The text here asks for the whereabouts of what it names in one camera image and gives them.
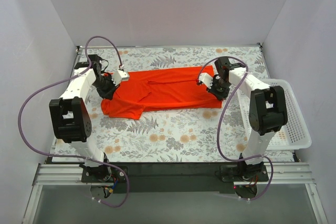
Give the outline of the orange t shirt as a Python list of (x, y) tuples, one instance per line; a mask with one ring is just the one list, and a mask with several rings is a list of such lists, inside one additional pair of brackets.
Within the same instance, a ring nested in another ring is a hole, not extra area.
[(201, 66), (130, 72), (112, 100), (101, 102), (111, 118), (138, 120), (150, 111), (221, 108), (222, 102), (196, 84)]

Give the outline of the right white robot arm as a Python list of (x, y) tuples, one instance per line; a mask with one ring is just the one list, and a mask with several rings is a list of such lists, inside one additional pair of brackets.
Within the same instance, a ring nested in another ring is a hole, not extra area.
[(238, 159), (230, 160), (232, 165), (221, 169), (221, 175), (226, 178), (248, 181), (266, 172), (266, 149), (274, 135), (288, 122), (285, 92), (281, 86), (271, 87), (250, 74), (243, 61), (236, 59), (231, 63), (230, 60), (230, 56), (213, 59), (217, 73), (210, 76), (201, 71), (197, 83), (204, 84), (207, 92), (218, 100), (225, 100), (225, 106), (234, 95), (230, 91), (232, 85), (249, 99), (251, 133), (248, 143)]

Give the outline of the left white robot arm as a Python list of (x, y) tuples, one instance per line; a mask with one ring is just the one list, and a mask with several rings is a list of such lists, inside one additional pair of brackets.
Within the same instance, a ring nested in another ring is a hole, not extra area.
[(50, 101), (49, 110), (55, 137), (74, 148), (77, 156), (84, 157), (81, 167), (88, 175), (106, 182), (111, 178), (112, 170), (105, 165), (109, 162), (106, 154), (91, 137), (93, 127), (85, 99), (89, 89), (95, 87), (101, 98), (112, 100), (120, 83), (115, 83), (111, 74), (102, 72), (103, 59), (100, 56), (88, 57), (91, 61), (75, 65), (74, 74), (79, 77), (70, 81), (60, 98)]

